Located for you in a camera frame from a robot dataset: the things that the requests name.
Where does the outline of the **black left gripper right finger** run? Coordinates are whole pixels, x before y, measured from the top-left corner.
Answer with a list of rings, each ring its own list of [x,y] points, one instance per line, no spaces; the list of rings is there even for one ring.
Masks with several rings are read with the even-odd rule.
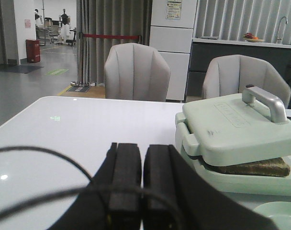
[[[172,145],[150,145],[143,185],[175,205],[186,230],[275,230],[275,223],[202,179]]]

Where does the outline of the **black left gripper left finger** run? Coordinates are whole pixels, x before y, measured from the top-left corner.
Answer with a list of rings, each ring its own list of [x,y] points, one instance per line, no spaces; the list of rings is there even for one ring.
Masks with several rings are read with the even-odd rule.
[[[140,187],[141,156],[136,144],[112,143],[87,189],[109,186],[110,190],[80,193],[52,230],[137,230],[141,222],[139,193],[116,192],[115,188]]]

